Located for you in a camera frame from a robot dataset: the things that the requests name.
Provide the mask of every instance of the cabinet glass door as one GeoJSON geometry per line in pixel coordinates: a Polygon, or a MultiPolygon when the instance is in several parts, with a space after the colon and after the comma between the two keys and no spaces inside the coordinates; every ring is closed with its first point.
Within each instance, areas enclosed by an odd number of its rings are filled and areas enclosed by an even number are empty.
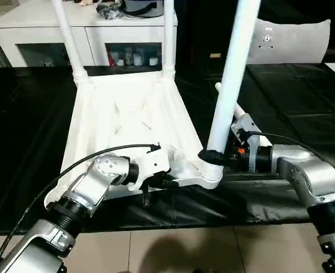
{"type": "Polygon", "coordinates": [[[162,43],[105,43],[111,66],[154,66],[162,64],[162,43]]]}
{"type": "Polygon", "coordinates": [[[17,44],[28,67],[66,67],[69,57],[63,43],[17,44]]]}

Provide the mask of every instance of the cabinet top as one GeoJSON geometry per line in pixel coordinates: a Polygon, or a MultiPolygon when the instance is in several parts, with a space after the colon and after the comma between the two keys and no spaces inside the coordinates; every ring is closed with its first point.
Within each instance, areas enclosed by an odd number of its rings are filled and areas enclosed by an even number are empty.
{"type": "MultiPolygon", "coordinates": [[[[134,27],[163,26],[163,16],[156,18],[123,17],[115,20],[104,20],[96,12],[97,4],[81,7],[73,1],[63,2],[69,24],[72,27],[134,27]]],[[[56,14],[51,0],[29,0],[0,17],[0,28],[17,27],[58,27],[56,14]]]]}

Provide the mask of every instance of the black cloth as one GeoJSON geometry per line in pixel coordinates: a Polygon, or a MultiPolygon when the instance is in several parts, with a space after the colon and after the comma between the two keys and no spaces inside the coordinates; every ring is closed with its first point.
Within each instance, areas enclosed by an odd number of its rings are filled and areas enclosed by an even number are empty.
{"type": "MultiPolygon", "coordinates": [[[[203,145],[217,99],[214,84],[222,70],[177,70],[177,87],[203,145]]],[[[134,71],[108,67],[88,72],[134,71]]],[[[70,68],[0,69],[0,234],[10,231],[34,196],[60,172],[75,96],[70,68]]],[[[262,131],[299,139],[335,166],[335,73],[324,64],[248,66],[239,103],[262,131]]],[[[40,202],[19,232],[45,212],[40,202]]],[[[142,208],[141,195],[106,201],[85,231],[308,220],[286,181],[226,169],[216,189],[190,186],[154,192],[148,209],[142,208]]]]}

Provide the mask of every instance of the white pole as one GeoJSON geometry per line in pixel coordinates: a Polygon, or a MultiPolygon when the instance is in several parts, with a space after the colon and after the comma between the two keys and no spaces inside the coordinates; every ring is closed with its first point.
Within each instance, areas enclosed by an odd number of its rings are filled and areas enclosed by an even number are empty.
{"type": "Polygon", "coordinates": [[[72,66],[74,81],[75,83],[84,81],[88,78],[88,74],[82,66],[76,43],[74,37],[72,36],[71,28],[63,8],[63,2],[62,0],[52,0],[52,4],[60,24],[61,33],[64,37],[66,51],[72,66]]]}
{"type": "Polygon", "coordinates": [[[163,41],[163,65],[164,76],[175,76],[173,57],[173,0],[164,1],[164,41],[163,41]]]}
{"type": "MultiPolygon", "coordinates": [[[[239,0],[238,2],[228,55],[224,66],[222,87],[210,130],[208,150],[216,150],[218,152],[224,152],[225,150],[259,7],[260,0],[239,0]]],[[[203,162],[200,168],[201,176],[211,181],[220,180],[222,171],[222,166],[212,165],[207,162],[203,162]]]]}
{"type": "MultiPolygon", "coordinates": [[[[217,82],[215,84],[215,88],[217,89],[218,93],[220,92],[221,87],[222,87],[222,84],[220,82],[217,82]]],[[[235,116],[235,118],[240,118],[244,114],[246,114],[246,112],[241,108],[241,106],[239,104],[236,104],[235,108],[234,108],[234,116],[235,116]]],[[[263,136],[263,135],[261,135],[259,137],[259,144],[261,146],[272,146],[272,143],[265,136],[263,136]]]]}

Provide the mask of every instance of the robotic arm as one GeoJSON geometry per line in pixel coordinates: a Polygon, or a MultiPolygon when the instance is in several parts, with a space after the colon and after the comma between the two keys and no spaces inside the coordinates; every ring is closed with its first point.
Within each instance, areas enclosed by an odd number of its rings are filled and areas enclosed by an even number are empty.
{"type": "Polygon", "coordinates": [[[68,256],[109,187],[123,184],[133,190],[153,175],[160,177],[168,171],[168,156],[162,150],[151,151],[133,162],[113,154],[96,157],[60,200],[48,205],[48,217],[39,220],[0,263],[0,273],[66,273],[59,257],[68,256]]]}
{"type": "MultiPolygon", "coordinates": [[[[261,146],[260,136],[255,134],[259,129],[248,114],[238,118],[231,130],[241,148],[229,156],[203,150],[199,157],[241,171],[270,172],[289,181],[319,233],[322,251],[331,255],[323,268],[327,273],[335,273],[334,167],[301,146],[261,146]]],[[[48,217],[39,220],[1,262],[0,273],[65,273],[67,269],[61,258],[70,253],[82,227],[94,215],[111,185],[127,185],[131,191],[147,185],[146,192],[149,184],[158,188],[160,183],[165,188],[163,178],[169,170],[168,155],[161,149],[133,162],[113,154],[96,157],[60,200],[48,205],[48,217]]],[[[169,183],[178,187],[176,182],[177,185],[173,181],[169,183]]]]}
{"type": "Polygon", "coordinates": [[[225,156],[202,151],[199,156],[211,164],[241,171],[272,173],[290,182],[319,234],[320,247],[331,258],[323,263],[327,273],[335,273],[335,169],[318,155],[296,145],[261,146],[259,129],[249,114],[232,124],[241,147],[225,156]]]}

